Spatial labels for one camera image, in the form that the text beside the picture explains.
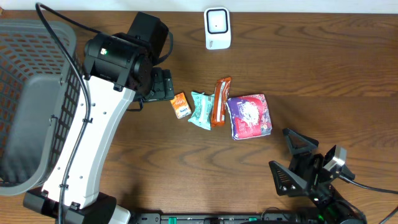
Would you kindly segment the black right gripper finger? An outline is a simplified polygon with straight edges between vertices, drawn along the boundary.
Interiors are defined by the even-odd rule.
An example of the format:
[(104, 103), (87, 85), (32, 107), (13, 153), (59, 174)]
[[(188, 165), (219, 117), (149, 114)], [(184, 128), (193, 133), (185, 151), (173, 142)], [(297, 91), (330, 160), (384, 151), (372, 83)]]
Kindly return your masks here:
[(307, 181), (276, 161), (270, 161), (269, 167), (274, 179), (276, 192), (279, 196), (309, 196)]
[(289, 128), (282, 130), (290, 153), (294, 155), (311, 153), (318, 148), (319, 142)]

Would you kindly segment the small orange white box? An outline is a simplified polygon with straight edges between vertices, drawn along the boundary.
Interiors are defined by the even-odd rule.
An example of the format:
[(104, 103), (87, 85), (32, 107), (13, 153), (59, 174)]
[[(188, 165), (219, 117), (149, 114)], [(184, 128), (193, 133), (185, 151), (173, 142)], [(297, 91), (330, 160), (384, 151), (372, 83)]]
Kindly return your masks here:
[(192, 113), (184, 93), (175, 95), (170, 102), (178, 119), (184, 118)]

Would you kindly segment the teal snack wrapper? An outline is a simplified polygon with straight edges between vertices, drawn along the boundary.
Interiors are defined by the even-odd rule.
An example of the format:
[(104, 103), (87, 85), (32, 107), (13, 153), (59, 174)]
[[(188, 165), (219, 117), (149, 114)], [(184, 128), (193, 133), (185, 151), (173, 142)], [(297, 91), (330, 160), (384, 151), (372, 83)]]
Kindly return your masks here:
[(205, 95), (204, 93), (191, 92), (194, 100), (195, 110), (188, 119), (188, 122), (194, 125), (211, 130), (211, 113), (213, 110), (213, 104), (215, 95)]

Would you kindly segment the purple red snack packet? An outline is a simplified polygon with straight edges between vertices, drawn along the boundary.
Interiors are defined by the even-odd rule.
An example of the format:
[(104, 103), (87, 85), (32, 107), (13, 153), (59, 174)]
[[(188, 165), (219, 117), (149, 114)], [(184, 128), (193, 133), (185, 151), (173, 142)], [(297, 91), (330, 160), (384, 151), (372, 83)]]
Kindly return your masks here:
[(238, 96), (227, 100), (234, 140), (270, 135), (272, 121), (264, 94)]

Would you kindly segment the orange snack bar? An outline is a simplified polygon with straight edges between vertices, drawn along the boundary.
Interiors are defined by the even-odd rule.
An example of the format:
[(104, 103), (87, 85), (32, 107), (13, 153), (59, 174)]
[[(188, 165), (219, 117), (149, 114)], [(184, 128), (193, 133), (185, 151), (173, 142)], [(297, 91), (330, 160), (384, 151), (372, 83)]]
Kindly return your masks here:
[(213, 111), (211, 115), (211, 127), (224, 126), (226, 102), (229, 96), (229, 89), (232, 78), (222, 78), (216, 82), (215, 100), (213, 103)]

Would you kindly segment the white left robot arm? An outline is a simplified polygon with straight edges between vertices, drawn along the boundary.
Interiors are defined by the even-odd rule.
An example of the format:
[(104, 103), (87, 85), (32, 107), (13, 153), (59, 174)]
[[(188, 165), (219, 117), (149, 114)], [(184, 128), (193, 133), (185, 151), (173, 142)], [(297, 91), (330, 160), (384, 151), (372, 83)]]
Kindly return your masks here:
[(138, 12), (127, 33), (97, 32), (85, 45), (84, 74), (62, 152), (43, 186), (23, 205), (57, 223), (128, 223), (131, 213), (99, 190), (111, 142), (130, 104), (171, 100), (172, 76), (160, 68), (172, 41), (158, 18)]

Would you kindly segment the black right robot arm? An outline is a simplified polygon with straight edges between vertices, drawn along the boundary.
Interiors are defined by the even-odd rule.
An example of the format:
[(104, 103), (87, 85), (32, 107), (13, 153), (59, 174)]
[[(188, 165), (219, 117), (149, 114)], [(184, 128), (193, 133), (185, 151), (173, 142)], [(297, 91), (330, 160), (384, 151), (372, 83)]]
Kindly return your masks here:
[(277, 194), (308, 197), (318, 209), (320, 223), (365, 223), (365, 216), (331, 184), (340, 177), (355, 178), (346, 165), (347, 150), (335, 145), (325, 155), (316, 154), (316, 139), (289, 128), (282, 132), (292, 159), (288, 167), (269, 162)]

